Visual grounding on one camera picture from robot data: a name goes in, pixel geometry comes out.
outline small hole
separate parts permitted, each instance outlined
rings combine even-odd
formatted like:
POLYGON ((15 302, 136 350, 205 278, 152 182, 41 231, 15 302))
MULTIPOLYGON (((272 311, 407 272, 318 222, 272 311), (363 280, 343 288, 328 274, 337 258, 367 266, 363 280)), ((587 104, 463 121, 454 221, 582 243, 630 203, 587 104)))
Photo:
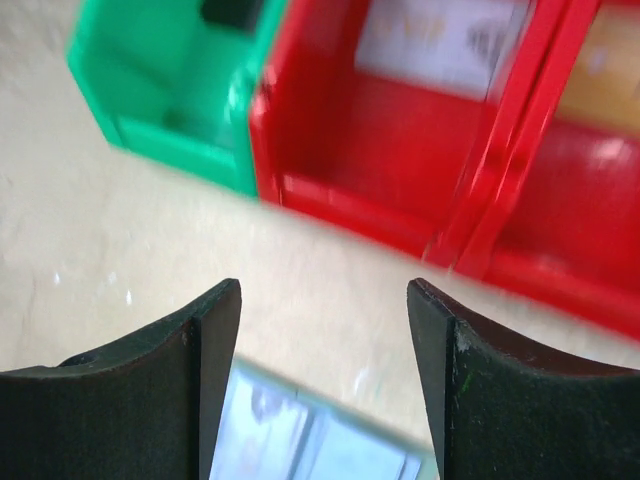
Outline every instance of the small hole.
POLYGON ((264 0, 205 0, 200 13, 207 23, 224 25, 252 34, 263 6, 264 0))

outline red plastic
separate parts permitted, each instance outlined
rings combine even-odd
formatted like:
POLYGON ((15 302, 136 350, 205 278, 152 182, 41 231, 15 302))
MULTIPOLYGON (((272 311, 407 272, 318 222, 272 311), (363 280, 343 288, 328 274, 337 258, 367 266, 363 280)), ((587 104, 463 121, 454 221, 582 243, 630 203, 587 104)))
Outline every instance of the red plastic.
POLYGON ((354 68, 369 2, 292 0, 250 114, 258 191, 447 265, 504 172, 564 0, 539 0, 499 102, 354 68))
POLYGON ((569 8, 456 270, 640 339, 640 143, 554 118, 599 6, 569 8))

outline bin label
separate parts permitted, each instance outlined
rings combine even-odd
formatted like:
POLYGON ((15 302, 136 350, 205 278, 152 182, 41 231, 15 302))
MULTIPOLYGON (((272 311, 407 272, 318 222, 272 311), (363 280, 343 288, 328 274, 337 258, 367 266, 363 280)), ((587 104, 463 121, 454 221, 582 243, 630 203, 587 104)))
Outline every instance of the bin label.
POLYGON ((373 0, 356 67, 484 100, 530 11, 506 0, 373 0))
POLYGON ((640 9, 600 8, 556 114, 640 138, 640 9))

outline green plastic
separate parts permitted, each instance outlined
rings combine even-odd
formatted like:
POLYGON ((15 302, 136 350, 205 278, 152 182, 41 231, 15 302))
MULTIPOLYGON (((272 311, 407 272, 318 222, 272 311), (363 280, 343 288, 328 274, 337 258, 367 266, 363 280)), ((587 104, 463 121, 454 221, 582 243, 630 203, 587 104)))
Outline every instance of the green plastic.
POLYGON ((248 111, 287 0, 252 30, 206 23, 201 3, 87 0, 69 67, 111 144, 257 196, 248 111))

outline plastic storage bin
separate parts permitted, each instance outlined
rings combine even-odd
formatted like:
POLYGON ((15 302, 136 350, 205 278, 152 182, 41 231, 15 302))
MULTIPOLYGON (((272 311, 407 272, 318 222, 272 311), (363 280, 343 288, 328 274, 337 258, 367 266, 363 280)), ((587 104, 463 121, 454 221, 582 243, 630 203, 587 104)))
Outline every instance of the plastic storage bin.
POLYGON ((256 195, 248 107, 286 0, 87 0, 68 54, 114 145, 256 195))
POLYGON ((640 2, 574 1, 456 269, 640 340, 639 246, 640 2))
MULTIPOLYGON (((419 66, 423 54, 415 44, 409 54, 399 47, 411 44, 411 35, 429 42, 459 34, 455 15, 446 16, 452 12, 412 14, 416 5, 433 3, 351 0, 329 8, 321 0, 293 0, 254 98, 250 129, 261 197, 447 265, 495 188, 565 3, 512 4, 528 15, 524 34, 502 67, 493 65, 496 80, 485 92, 426 78, 429 72, 402 72, 403 65, 419 66), (371 29, 382 35, 377 45, 365 39, 371 29)), ((472 5, 437 3, 445 10, 458 4, 451 8, 461 18, 472 5)), ((471 20, 477 35, 469 30, 452 42, 492 56, 490 22, 471 20)))

